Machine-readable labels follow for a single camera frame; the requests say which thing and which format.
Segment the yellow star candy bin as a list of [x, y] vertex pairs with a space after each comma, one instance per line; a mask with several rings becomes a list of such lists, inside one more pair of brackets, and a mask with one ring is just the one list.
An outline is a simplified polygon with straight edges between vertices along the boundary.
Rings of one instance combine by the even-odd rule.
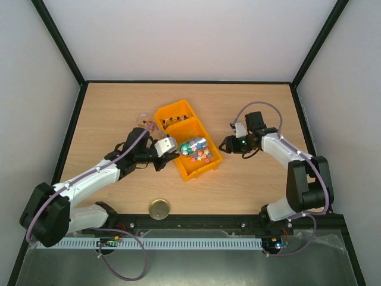
[[198, 178], [210, 170], [216, 170], [222, 161], [223, 157], [213, 143], [198, 154], [189, 157], [179, 156], [175, 159], [184, 181]]

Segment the metal scoop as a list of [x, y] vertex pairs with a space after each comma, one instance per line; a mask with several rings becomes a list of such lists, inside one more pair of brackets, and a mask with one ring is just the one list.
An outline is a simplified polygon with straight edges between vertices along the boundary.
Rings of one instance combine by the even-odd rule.
[[206, 149], [209, 146], [208, 141], [203, 137], [192, 138], [181, 143], [178, 148], [174, 151], [175, 154], [180, 156], [193, 156], [198, 154], [200, 151]]

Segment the yellow lollipop bin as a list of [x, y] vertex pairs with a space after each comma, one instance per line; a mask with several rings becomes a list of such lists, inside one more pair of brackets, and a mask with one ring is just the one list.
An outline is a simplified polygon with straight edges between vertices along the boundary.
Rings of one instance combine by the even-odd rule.
[[162, 130], [184, 120], [195, 117], [196, 114], [187, 100], [160, 107], [154, 114], [154, 122]]

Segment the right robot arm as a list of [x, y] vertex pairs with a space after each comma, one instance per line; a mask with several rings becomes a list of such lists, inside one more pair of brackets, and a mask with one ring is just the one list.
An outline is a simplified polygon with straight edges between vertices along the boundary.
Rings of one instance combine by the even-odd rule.
[[325, 214], [334, 201], [332, 179], [328, 161], [313, 156], [291, 144], [276, 128], [268, 128], [261, 112], [245, 115], [245, 125], [233, 122], [234, 135], [225, 137], [218, 146], [227, 154], [240, 154], [248, 159], [262, 151], [276, 159], [286, 170], [285, 196], [262, 206], [259, 213], [260, 228], [270, 234], [280, 222], [293, 220], [322, 208]]

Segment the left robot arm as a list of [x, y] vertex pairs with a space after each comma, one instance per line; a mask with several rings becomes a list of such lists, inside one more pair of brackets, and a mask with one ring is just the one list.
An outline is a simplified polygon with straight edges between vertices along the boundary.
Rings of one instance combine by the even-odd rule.
[[78, 207], [78, 204], [101, 188], [122, 180], [139, 164], [152, 164], [159, 172], [178, 158], [177, 148], [176, 140], [168, 134], [157, 140], [147, 128], [133, 128], [125, 141], [89, 170], [61, 183], [37, 185], [20, 218], [26, 241], [52, 247], [72, 232], [104, 226], [111, 212], [108, 206], [96, 203]]

